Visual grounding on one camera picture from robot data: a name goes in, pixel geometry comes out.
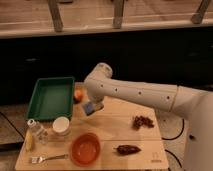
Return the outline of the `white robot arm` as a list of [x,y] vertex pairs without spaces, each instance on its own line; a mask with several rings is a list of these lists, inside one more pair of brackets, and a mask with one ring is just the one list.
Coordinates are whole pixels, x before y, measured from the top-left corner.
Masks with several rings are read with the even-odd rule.
[[178,85],[112,79],[106,63],[98,63],[84,80],[91,110],[105,96],[176,114],[189,122],[183,171],[213,171],[213,91]]

